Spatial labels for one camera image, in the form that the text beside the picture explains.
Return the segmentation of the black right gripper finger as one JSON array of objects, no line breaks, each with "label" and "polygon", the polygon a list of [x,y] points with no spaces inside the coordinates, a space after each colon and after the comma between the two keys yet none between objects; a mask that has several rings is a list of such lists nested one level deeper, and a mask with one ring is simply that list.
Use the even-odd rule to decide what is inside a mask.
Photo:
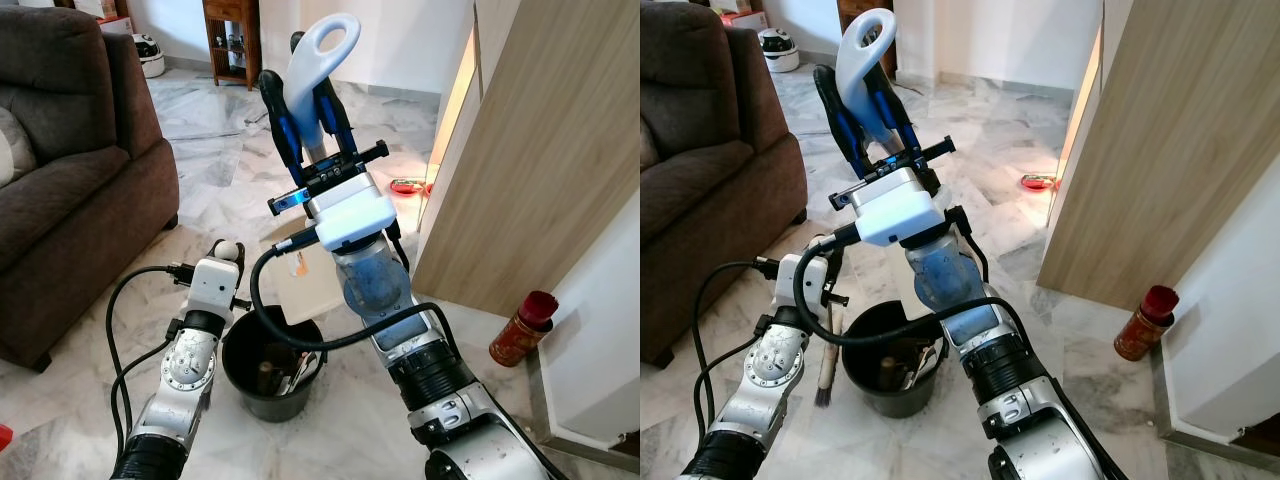
[{"label": "black right gripper finger", "polygon": [[886,73],[870,73],[870,96],[882,122],[891,131],[886,148],[890,154],[916,151],[916,134],[893,84]]},{"label": "black right gripper finger", "polygon": [[259,92],[268,110],[273,142],[288,169],[292,180],[298,187],[306,187],[303,177],[303,145],[300,132],[291,115],[284,96],[284,83],[274,70],[259,73]]},{"label": "black right gripper finger", "polygon": [[865,145],[860,124],[844,106],[835,83],[835,69],[827,65],[814,65],[813,78],[820,97],[829,132],[835,138],[846,163],[860,180],[865,177]]},{"label": "black right gripper finger", "polygon": [[329,78],[324,78],[316,86],[316,109],[323,129],[335,138],[339,151],[344,155],[357,155],[346,108]]}]

